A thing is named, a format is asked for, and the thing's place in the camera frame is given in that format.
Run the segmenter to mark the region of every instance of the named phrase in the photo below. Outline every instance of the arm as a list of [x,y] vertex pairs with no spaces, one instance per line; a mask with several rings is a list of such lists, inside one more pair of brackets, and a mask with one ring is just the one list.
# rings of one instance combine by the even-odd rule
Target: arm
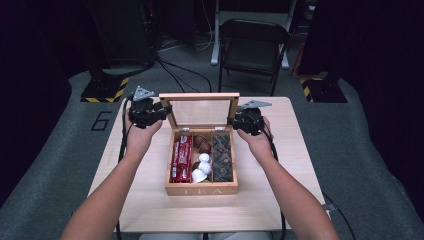
[[272,155],[266,136],[251,136],[241,129],[238,134],[263,168],[281,211],[299,239],[339,239],[336,230],[318,200]]
[[[127,115],[127,128],[130,125]],[[146,129],[131,127],[125,156],[78,208],[66,225],[61,239],[110,238],[137,168],[150,146],[152,136],[161,126],[162,121],[158,121]]]

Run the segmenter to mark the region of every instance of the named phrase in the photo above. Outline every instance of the black cable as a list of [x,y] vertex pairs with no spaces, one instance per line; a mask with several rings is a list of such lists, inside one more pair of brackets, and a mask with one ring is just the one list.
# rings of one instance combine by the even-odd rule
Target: black cable
[[131,76],[140,74],[142,72],[145,72],[146,70],[150,69],[152,66],[153,66],[153,64],[150,63],[146,66],[143,66],[143,68],[138,69],[138,70],[134,70],[134,71],[131,71],[131,72],[126,72],[126,73],[120,73],[120,74],[109,74],[109,75],[111,75],[112,77],[127,78],[127,77],[131,77]]
[[181,66],[175,65],[175,64],[173,64],[173,63],[171,63],[171,62],[168,62],[168,61],[166,61],[166,60],[163,60],[163,59],[161,59],[159,56],[157,57],[156,61],[160,61],[160,62],[162,62],[162,63],[168,64],[168,65],[170,65],[170,66],[173,66],[173,67],[176,67],[176,68],[182,69],[182,70],[184,70],[184,71],[187,71],[187,72],[189,72],[189,73],[192,73],[192,74],[195,74],[195,75],[198,75],[198,76],[202,77],[203,79],[205,79],[205,80],[206,80],[206,82],[207,82],[207,83],[208,83],[208,85],[209,85],[209,92],[212,92],[212,85],[211,85],[210,80],[209,80],[207,77],[203,76],[202,74],[200,74],[200,73],[198,73],[198,72],[195,72],[195,71],[193,71],[193,70],[190,70],[190,69],[183,68],[183,67],[181,67]]
[[174,78],[174,80],[175,80],[175,82],[177,82],[177,84],[180,86],[180,88],[181,88],[181,91],[183,92],[183,93],[185,93],[185,90],[184,90],[184,88],[183,88],[183,86],[181,86],[181,84],[180,84],[180,82],[178,81],[178,77],[177,76],[175,76],[175,74],[170,70],[170,69],[168,69],[168,67],[166,67],[163,63],[161,63],[161,62],[159,62],[158,61],[158,63],[163,67],[163,69],[165,70],[165,71],[167,71],[171,76],[172,76],[172,78]]
[[167,69],[169,72],[171,72],[172,74],[173,74],[173,76],[174,76],[174,79],[176,78],[176,80],[177,81],[180,81],[180,82],[182,82],[182,83],[184,83],[187,87],[189,87],[189,88],[191,88],[191,89],[193,89],[194,91],[196,91],[196,92],[200,92],[199,90],[197,90],[197,89],[195,89],[194,87],[192,87],[192,86],[190,86],[190,84],[188,84],[188,83],[186,83],[184,80],[182,80],[180,77],[178,77],[177,76],[177,74],[175,74],[168,66],[166,66],[165,64],[164,65],[162,65],[162,67],[164,68],[164,69]]
[[[257,121],[255,120],[255,118],[253,118],[251,115],[249,114],[244,114],[242,113],[243,116],[249,117],[254,123],[256,123]],[[269,144],[271,145],[271,151],[272,154],[275,158],[275,160],[278,162],[278,154],[277,154],[277,149],[275,147],[274,144],[274,137],[272,136],[271,133],[271,129],[270,127],[264,122],[264,127],[261,126],[261,124],[258,124],[259,130],[261,130],[261,132],[266,136],[266,138],[268,139]],[[286,217],[284,216],[283,211],[281,211],[280,209],[280,215],[281,215],[281,240],[286,238]]]
[[168,42],[162,43],[159,48],[159,51],[178,46],[177,44],[178,44],[178,40],[170,40]]
[[[129,100],[132,100],[134,97],[133,94],[129,95],[128,97],[125,98],[125,102],[123,104],[122,107],[122,141],[121,141],[121,149],[119,150],[119,157],[118,157],[118,163],[122,160],[122,158],[124,157],[124,153],[125,153],[125,148],[127,147],[127,137],[128,137],[128,133],[130,132],[131,127],[134,125],[134,122],[136,120],[136,118],[134,119],[134,121],[132,121],[131,126],[128,128],[127,131],[127,126],[126,126],[126,114],[127,114],[127,104]],[[121,235],[121,227],[119,224],[119,219],[118,222],[116,223],[116,237],[118,238],[118,240],[122,240],[122,235]]]
[[322,195],[324,195],[324,197],[327,198],[330,201],[330,203],[333,204],[333,206],[336,208],[336,210],[340,213],[340,215],[344,219],[347,227],[349,228],[350,234],[352,234],[352,238],[356,240],[355,233],[353,232],[353,229],[350,226],[349,221],[347,220],[346,216],[343,214],[342,210],[333,202],[333,200],[330,197],[327,196],[327,194],[322,192]]

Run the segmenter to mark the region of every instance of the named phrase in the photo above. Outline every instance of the forearm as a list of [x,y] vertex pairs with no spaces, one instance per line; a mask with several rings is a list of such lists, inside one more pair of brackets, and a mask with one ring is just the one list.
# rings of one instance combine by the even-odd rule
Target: forearm
[[125,156],[69,220],[62,239],[108,239],[141,159]]
[[338,239],[327,213],[303,185],[275,159],[258,161],[281,210],[299,239]]

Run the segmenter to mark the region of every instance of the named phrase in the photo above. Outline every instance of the chair leg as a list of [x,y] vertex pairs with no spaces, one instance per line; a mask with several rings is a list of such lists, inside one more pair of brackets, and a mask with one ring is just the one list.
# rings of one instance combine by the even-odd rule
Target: chair leg
[[275,86],[277,85],[278,75],[272,77],[272,88],[270,96],[274,96]]
[[222,66],[219,66],[218,92],[221,92],[221,84],[222,84]]

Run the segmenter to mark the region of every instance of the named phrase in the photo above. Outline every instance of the brown object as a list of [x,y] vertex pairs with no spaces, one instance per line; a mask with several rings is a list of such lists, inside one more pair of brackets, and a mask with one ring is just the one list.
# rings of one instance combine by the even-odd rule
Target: brown object
[[[212,138],[222,132],[230,135],[232,180],[227,182],[214,182],[212,174],[202,184],[174,183],[172,182],[172,156],[169,154],[168,168],[165,175],[165,190],[169,196],[191,195],[235,195],[238,190],[237,169],[235,161],[235,148],[233,128],[227,124],[227,117],[235,118],[239,93],[184,93],[160,94],[164,107],[172,105],[173,112],[168,115],[171,125],[171,144],[181,136],[193,136],[191,159],[198,159],[201,153],[211,154]],[[190,166],[196,169],[195,162]]]
[[211,145],[207,141],[204,141],[199,147],[199,153],[211,154]]
[[193,146],[194,146],[195,148],[199,148],[199,149],[200,149],[200,146],[201,146],[204,142],[206,142],[206,138],[205,138],[204,136],[202,136],[202,135],[196,135],[196,136],[194,136],[194,138],[193,138]]
[[199,168],[199,164],[200,164],[200,162],[193,163],[193,166],[191,167],[191,170],[194,170],[194,169]]

